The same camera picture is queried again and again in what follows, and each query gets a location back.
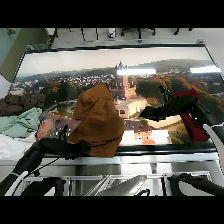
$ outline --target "brown fabric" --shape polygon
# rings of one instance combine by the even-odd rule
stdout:
[[[45,95],[7,95],[0,100],[0,116],[19,115],[32,107],[44,107]]]
[[[115,155],[124,133],[124,121],[119,117],[114,99],[104,84],[99,84],[79,96],[74,118],[82,122],[72,133],[73,143],[86,141],[91,147],[91,156]]]

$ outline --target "printed landscape photo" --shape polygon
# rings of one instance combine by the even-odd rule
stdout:
[[[220,122],[224,117],[224,82],[217,72],[192,73],[192,68],[214,66],[203,47],[78,50],[27,54],[10,93],[46,95],[44,111],[72,117],[78,96],[104,83],[124,118],[121,145],[187,144],[191,139],[180,116],[160,122],[139,118],[148,105],[164,104],[162,85],[171,92],[194,88]],[[154,69],[133,74],[132,69]]]

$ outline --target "floor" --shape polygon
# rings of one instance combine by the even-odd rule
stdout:
[[[224,71],[224,28],[194,28],[188,31],[188,28],[181,28],[178,35],[173,33],[175,28],[157,28],[156,35],[152,35],[152,30],[142,29],[142,39],[151,41],[152,43],[195,43],[199,38],[202,38],[212,57]],[[98,28],[99,40],[96,42],[96,29],[84,28],[86,42],[83,42],[82,33],[80,28],[59,28],[58,37],[55,38],[52,45],[53,48],[66,48],[76,46],[88,46],[89,44],[99,45],[100,42],[114,42],[114,39],[108,38],[108,28]],[[137,30],[133,29],[132,32],[127,32],[122,37],[121,28],[116,28],[115,40],[136,40],[138,39]]]

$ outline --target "dark red fabric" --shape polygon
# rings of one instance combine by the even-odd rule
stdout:
[[[193,88],[187,92],[173,92],[172,95],[174,97],[188,95],[188,96],[195,96],[199,100],[201,99],[201,97],[199,96],[197,91]],[[205,131],[203,131],[201,128],[196,127],[193,119],[191,118],[191,116],[189,114],[182,114],[180,116],[183,120],[183,123],[186,127],[186,130],[187,130],[192,142],[201,142],[201,141],[208,140],[209,137],[205,134]]]

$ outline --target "mint green garment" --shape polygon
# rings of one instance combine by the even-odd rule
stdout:
[[[26,138],[37,131],[40,123],[38,117],[42,109],[33,107],[19,116],[0,117],[0,134],[13,138]]]

